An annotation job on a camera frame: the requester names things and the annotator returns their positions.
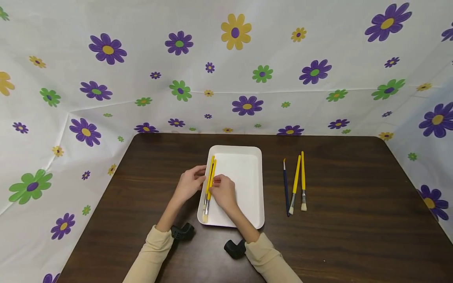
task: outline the yellow flower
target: yellow flower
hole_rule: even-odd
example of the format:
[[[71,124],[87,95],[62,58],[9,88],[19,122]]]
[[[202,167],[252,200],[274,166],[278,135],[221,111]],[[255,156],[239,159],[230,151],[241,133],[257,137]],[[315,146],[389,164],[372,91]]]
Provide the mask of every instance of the yellow flower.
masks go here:
[[[379,137],[381,139],[383,139],[384,141],[388,141],[388,140],[390,140],[393,137],[393,133],[389,133],[389,132],[384,133],[384,132],[382,132],[382,133],[379,134]]]
[[[41,59],[37,58],[36,56],[30,56],[30,62],[40,68],[46,67],[46,63],[44,63]]]
[[[10,95],[10,91],[8,90],[8,88],[11,90],[15,89],[15,86],[8,81],[10,79],[11,77],[7,73],[0,72],[0,92],[4,96]]]
[[[433,85],[430,83],[424,83],[423,85],[420,85],[417,87],[417,91],[425,91],[427,89],[430,89]]]
[[[112,166],[110,166],[107,174],[109,174],[110,176],[113,175],[113,173],[115,173],[115,169],[116,169],[116,164],[113,164]]]
[[[213,95],[214,95],[214,92],[212,92],[212,90],[210,90],[210,89],[207,89],[207,90],[204,91],[204,95],[206,95],[206,96],[213,96]]]
[[[63,156],[63,153],[64,153],[63,149],[61,147],[59,147],[59,146],[53,147],[52,151],[53,151],[53,153],[55,154],[56,157]]]
[[[305,38],[305,34],[307,33],[307,31],[304,29],[304,28],[297,28],[295,32],[293,32],[293,36],[291,37],[291,39],[293,40],[293,42],[300,42],[302,39]]]
[[[245,19],[243,14],[240,14],[237,20],[234,14],[229,14],[228,23],[222,23],[221,29],[225,32],[222,34],[222,41],[228,41],[226,44],[228,50],[233,49],[233,46],[236,46],[237,50],[242,50],[242,43],[250,42],[250,35],[246,33],[252,30],[252,25],[244,24]]]

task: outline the green flower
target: green flower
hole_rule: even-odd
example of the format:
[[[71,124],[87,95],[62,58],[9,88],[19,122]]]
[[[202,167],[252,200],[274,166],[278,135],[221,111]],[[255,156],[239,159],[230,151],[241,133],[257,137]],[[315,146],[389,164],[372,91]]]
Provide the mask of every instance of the green flower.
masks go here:
[[[91,206],[86,206],[82,209],[82,214],[87,215],[90,213],[90,210],[91,210]]]
[[[142,97],[141,99],[137,99],[135,101],[135,104],[137,106],[146,106],[147,104],[151,103],[153,101],[151,97]]]
[[[396,81],[395,79],[393,79],[386,85],[378,86],[377,91],[373,92],[371,96],[375,96],[374,100],[380,100],[381,98],[383,100],[387,99],[391,95],[397,93],[398,90],[403,87],[403,85],[405,84],[404,81],[405,80]]]
[[[344,96],[347,94],[347,91],[344,89],[344,90],[339,90],[337,89],[335,92],[332,92],[331,94],[329,94],[327,96],[327,100],[329,100],[329,102],[337,102],[339,99],[342,99],[344,98]]]
[[[188,101],[188,98],[192,98],[192,95],[189,93],[190,87],[186,86],[185,81],[173,81],[173,84],[169,86],[172,89],[172,94],[176,95],[176,98],[185,102]]]
[[[10,192],[16,192],[8,199],[10,202],[19,200],[19,204],[27,203],[30,198],[37,200],[43,195],[43,190],[50,188],[51,183],[48,183],[52,179],[52,174],[47,174],[43,169],[39,169],[36,175],[26,173],[22,175],[22,183],[17,183],[10,186]]]
[[[258,69],[253,71],[254,76],[252,79],[256,80],[256,82],[266,82],[272,78],[271,74],[273,72],[274,70],[269,69],[268,65],[264,66],[264,68],[262,65],[259,65]]]
[[[407,155],[407,158],[409,158],[409,160],[415,161],[415,160],[417,160],[417,155],[415,153],[411,152]]]
[[[53,90],[49,91],[47,88],[42,88],[39,93],[43,96],[44,101],[47,102],[50,106],[57,107],[57,104],[60,103],[59,99],[61,98],[61,96],[59,96]]]

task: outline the purple flower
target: purple flower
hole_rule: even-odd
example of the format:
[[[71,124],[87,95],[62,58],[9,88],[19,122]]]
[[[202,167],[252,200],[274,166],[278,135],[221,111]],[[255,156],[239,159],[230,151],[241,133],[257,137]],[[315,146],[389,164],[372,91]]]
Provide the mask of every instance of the purple flower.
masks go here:
[[[279,129],[277,135],[302,135],[304,129],[299,129],[300,126],[286,126],[284,129]]]
[[[170,40],[165,41],[165,46],[170,47],[169,53],[175,52],[176,55],[181,55],[181,51],[184,54],[189,52],[189,47],[193,46],[193,42],[190,42],[192,39],[192,35],[188,34],[184,36],[183,31],[178,32],[178,36],[175,34],[169,34]]]
[[[327,65],[327,59],[321,61],[318,64],[317,60],[311,63],[311,67],[305,67],[302,69],[303,75],[299,77],[300,80],[305,80],[304,84],[308,84],[310,81],[312,84],[317,84],[319,79],[327,78],[327,71],[332,69],[332,65]]]
[[[239,112],[239,116],[255,115],[255,111],[261,111],[263,108],[260,107],[264,102],[262,100],[256,101],[256,96],[250,96],[249,99],[245,96],[240,96],[239,101],[233,101],[232,105],[233,112]]]
[[[91,174],[90,171],[86,171],[86,172],[82,175],[82,180],[87,180],[88,177],[90,177],[90,174]]]
[[[211,74],[212,74],[212,72],[215,71],[215,70],[214,70],[214,67],[215,67],[215,66],[214,66],[212,63],[208,62],[208,63],[206,64],[206,71],[207,71],[208,73],[211,73]]]
[[[127,53],[123,49],[120,49],[121,42],[118,39],[111,41],[108,34],[101,34],[101,39],[94,35],[90,36],[90,38],[94,44],[91,43],[88,45],[88,48],[91,51],[97,52],[97,60],[104,61],[107,59],[109,65],[115,64],[115,60],[120,63],[124,62],[121,56],[127,56]]]
[[[453,41],[453,29],[446,29],[443,31],[443,33],[441,34],[441,36],[443,36],[444,38],[442,39],[442,41],[445,41],[447,39],[450,38],[450,41]]]
[[[387,7],[386,14],[377,14],[371,20],[374,24],[365,31],[365,35],[371,36],[368,38],[368,42],[373,42],[379,37],[379,41],[384,41],[389,37],[390,33],[397,33],[403,28],[402,22],[406,21],[412,15],[412,12],[404,13],[409,7],[409,3],[404,3],[398,10],[396,4],[392,4]]]
[[[178,119],[170,119],[170,121],[168,121],[168,123],[170,124],[170,126],[175,126],[175,127],[185,126],[184,121],[180,121]]]
[[[419,124],[420,129],[426,128],[423,132],[425,137],[434,132],[438,138],[443,138],[447,134],[447,130],[453,130],[453,102],[448,103],[445,107],[442,103],[437,104],[434,112],[426,112],[425,121]]]
[[[74,215],[69,215],[69,213],[66,213],[63,218],[58,218],[55,222],[57,226],[50,230],[50,233],[53,233],[52,240],[55,240],[57,237],[61,240],[65,234],[69,234],[69,232],[71,232],[71,227],[76,224],[73,219]]]
[[[448,220],[448,214],[443,209],[448,208],[448,201],[440,200],[442,193],[438,189],[430,190],[428,186],[422,185],[418,190],[426,206],[431,210],[434,217],[439,221],[439,217]]]
[[[334,122],[330,122],[330,125],[328,126],[330,129],[339,129],[341,127],[346,127],[347,124],[349,124],[349,121],[347,119],[337,119]]]
[[[58,278],[60,277],[60,273],[55,275],[55,278],[52,277],[52,274],[46,274],[43,279],[43,283],[57,283]]]
[[[80,122],[76,119],[71,119],[71,122],[74,126],[69,126],[69,129],[76,133],[76,139],[78,141],[85,141],[88,146],[93,146],[93,143],[100,145],[101,142],[98,138],[101,137],[101,134],[96,132],[97,127],[94,124],[88,124],[87,120],[84,118],[80,119]]]
[[[13,123],[13,127],[16,128],[16,131],[19,131],[21,134],[28,134],[29,129],[27,129],[27,126],[25,126],[22,123]]]
[[[150,77],[157,80],[158,78],[160,78],[160,72],[152,72]]]
[[[400,61],[399,57],[393,57],[390,60],[387,60],[387,63],[384,64],[386,68],[391,68],[393,65],[396,65]]]
[[[97,85],[96,82],[90,81],[90,84],[86,82],[80,83],[83,87],[80,90],[87,94],[88,98],[96,98],[99,101],[102,99],[110,99],[110,96],[113,94],[111,91],[107,90],[105,85]]]
[[[150,126],[148,122],[143,123],[143,125],[137,125],[136,128],[134,128],[139,133],[158,133],[159,131],[156,130],[156,127]]]

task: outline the hand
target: hand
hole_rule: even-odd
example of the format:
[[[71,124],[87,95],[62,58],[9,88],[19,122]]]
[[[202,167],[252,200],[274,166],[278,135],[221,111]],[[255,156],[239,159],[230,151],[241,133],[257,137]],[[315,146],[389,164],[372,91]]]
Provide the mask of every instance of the hand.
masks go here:
[[[206,165],[198,165],[182,173],[172,199],[183,204],[201,190],[201,185],[206,179],[205,170]]]

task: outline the flower print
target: flower print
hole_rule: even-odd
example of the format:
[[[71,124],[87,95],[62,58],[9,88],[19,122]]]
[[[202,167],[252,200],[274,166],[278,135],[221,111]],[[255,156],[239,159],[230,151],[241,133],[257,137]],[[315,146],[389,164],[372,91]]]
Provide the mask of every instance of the flower print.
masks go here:
[[[82,209],[82,215],[88,215],[90,213],[91,206],[86,206]]]
[[[386,9],[386,14],[377,14],[371,20],[374,24],[365,31],[365,35],[371,35],[368,42],[373,42],[379,37],[379,41],[384,41],[390,33],[397,33],[403,28],[402,22],[406,21],[412,15],[412,12],[404,13],[409,7],[409,3],[404,3],[398,9],[396,4],[391,4]]]
[[[151,75],[149,75],[151,78],[157,80],[160,78],[160,73],[159,72],[152,72]]]
[[[306,33],[307,31],[304,28],[296,28],[296,31],[293,32],[291,39],[293,40],[293,42],[300,42],[305,38]]]
[[[31,63],[33,63],[35,66],[42,68],[46,68],[46,63],[44,63],[41,59],[39,59],[36,56],[29,56],[29,60]]]
[[[93,146],[93,143],[101,144],[98,140],[101,134],[96,132],[97,127],[94,124],[89,124],[84,118],[81,118],[80,122],[77,119],[71,119],[71,122],[74,126],[69,126],[69,129],[77,134],[76,139],[78,141],[85,141],[88,146]]]
[[[274,70],[269,69],[269,66],[262,66],[259,65],[258,69],[253,71],[254,76],[252,79],[256,80],[256,82],[266,82],[267,80],[270,80],[272,78],[272,73]]]
[[[242,50],[242,43],[249,43],[251,38],[247,33],[252,30],[251,24],[244,24],[246,17],[240,14],[237,19],[234,14],[228,15],[228,23],[223,22],[220,26],[225,32],[222,34],[222,41],[227,42],[226,48],[228,50],[236,47],[236,50]]]
[[[189,98],[192,98],[190,87],[186,86],[185,81],[173,81],[173,84],[169,87],[172,89],[171,93],[175,95],[179,101],[182,99],[187,102]]]
[[[98,85],[96,82],[90,81],[90,84],[86,82],[80,83],[83,87],[80,90],[87,94],[88,98],[96,97],[97,100],[102,101],[102,99],[110,99],[110,96],[113,94],[111,91],[107,90],[105,85]]]
[[[304,129],[299,129],[300,126],[286,126],[284,129],[279,129],[277,135],[302,135]]]
[[[107,174],[109,174],[111,176],[115,173],[115,170],[116,170],[116,164],[113,164],[112,166],[110,166],[109,171],[107,171]]]
[[[420,129],[426,128],[423,132],[425,137],[434,132],[438,138],[443,138],[447,135],[447,130],[453,130],[453,102],[448,103],[445,107],[442,103],[437,104],[434,112],[426,112],[424,115],[425,121],[419,124]]]
[[[165,46],[170,47],[168,49],[169,53],[175,53],[177,56],[181,55],[181,51],[184,54],[189,52],[189,47],[193,46],[193,42],[190,40],[192,39],[192,35],[188,34],[184,36],[184,32],[181,30],[178,32],[178,36],[171,33],[169,34],[170,40],[165,41]]]
[[[137,125],[136,128],[134,128],[139,133],[158,133],[159,131],[156,130],[156,127],[150,126],[148,122],[143,123],[143,125]]]
[[[333,122],[330,122],[330,125],[328,126],[330,129],[339,129],[341,127],[346,127],[347,124],[349,124],[349,121],[347,119],[337,119]]]
[[[55,91],[48,90],[47,88],[42,88],[39,92],[43,96],[43,100],[49,104],[49,106],[57,107],[57,104],[60,103],[60,98]]]
[[[326,99],[327,99],[328,102],[332,102],[332,101],[337,102],[339,99],[344,98],[344,96],[346,94],[347,94],[347,91],[345,89],[343,89],[343,90],[337,89],[336,91],[330,93],[326,97]]]
[[[13,127],[15,127],[16,131],[19,131],[21,134],[28,134],[29,129],[27,129],[27,126],[20,122],[18,123],[14,122]]]
[[[63,156],[63,149],[59,146],[55,146],[52,148],[52,151],[53,151],[53,154],[55,154],[56,157],[60,157],[60,156]]]
[[[442,193],[438,189],[430,190],[428,186],[422,185],[421,190],[417,189],[420,196],[423,198],[426,206],[431,210],[437,221],[439,217],[445,221],[448,220],[448,214],[443,209],[448,208],[448,201],[441,200]]]
[[[245,96],[240,96],[239,101],[233,101],[232,105],[233,112],[239,112],[239,116],[255,115],[255,111],[261,111],[263,108],[260,107],[264,102],[262,100],[256,101],[256,96],[250,96],[249,99]]]
[[[379,137],[384,140],[384,141],[388,141],[390,140],[391,138],[393,138],[393,133],[389,133],[389,132],[382,132],[379,134]]]
[[[10,91],[8,89],[13,90],[16,88],[11,82],[8,81],[10,79],[11,77],[8,75],[8,73],[0,72],[0,92],[4,96],[10,95]]]
[[[312,61],[310,67],[304,67],[302,69],[303,75],[299,77],[300,80],[304,80],[304,84],[311,82],[317,84],[319,79],[327,78],[327,71],[332,69],[332,65],[327,65],[327,59],[322,60],[319,64],[317,60]]]
[[[31,173],[22,175],[20,180],[22,183],[16,183],[10,186],[9,191],[15,192],[8,199],[10,202],[19,201],[19,204],[27,203],[30,198],[39,199],[44,190],[47,190],[52,185],[48,181],[52,179],[52,173],[46,175],[46,171],[39,169],[33,176]]]
[[[442,32],[441,36],[443,36],[442,41],[445,41],[447,39],[450,39],[450,41],[453,41],[453,29],[446,29]]]
[[[90,174],[91,172],[90,171],[86,171],[85,173],[82,174],[82,180],[85,181],[88,179],[88,177],[90,177]]]
[[[208,73],[211,73],[211,74],[212,74],[212,72],[215,71],[215,70],[214,70],[214,67],[215,67],[215,66],[214,66],[212,63],[208,62],[208,63],[206,64],[206,71],[207,71]]]
[[[52,240],[55,240],[57,237],[61,240],[64,235],[71,232],[71,227],[76,224],[76,221],[74,220],[73,214],[69,215],[69,213],[65,213],[63,218],[58,218],[55,224],[57,225],[50,230],[50,233],[53,233]]]
[[[212,92],[212,90],[207,89],[204,91],[204,95],[206,95],[207,97],[211,97],[214,95],[214,92]]]
[[[386,68],[391,68],[392,66],[396,65],[400,61],[399,57],[393,57],[390,60],[387,60],[387,63],[384,64]]]
[[[411,152],[407,155],[407,158],[409,158],[410,161],[415,161],[415,160],[417,160],[417,155],[415,153]]]
[[[396,81],[395,79],[389,81],[386,85],[380,85],[377,88],[377,91],[373,92],[371,96],[375,96],[374,100],[387,99],[391,95],[394,95],[398,92],[400,88],[405,84],[405,80]]]
[[[115,64],[115,60],[120,63],[124,62],[122,56],[127,56],[127,52],[120,49],[121,42],[118,39],[111,41],[108,34],[101,34],[101,39],[92,35],[90,39],[94,44],[91,43],[88,48],[93,52],[97,52],[97,60],[104,61],[107,59],[109,65]]]
[[[430,83],[424,83],[423,85],[419,85],[417,87],[417,91],[425,91],[427,89],[430,89],[433,85]]]
[[[184,124],[184,121],[180,121],[178,119],[170,119],[170,121],[168,121],[168,123],[170,124],[170,126],[175,126],[175,127],[183,127],[186,125],[186,124]]]

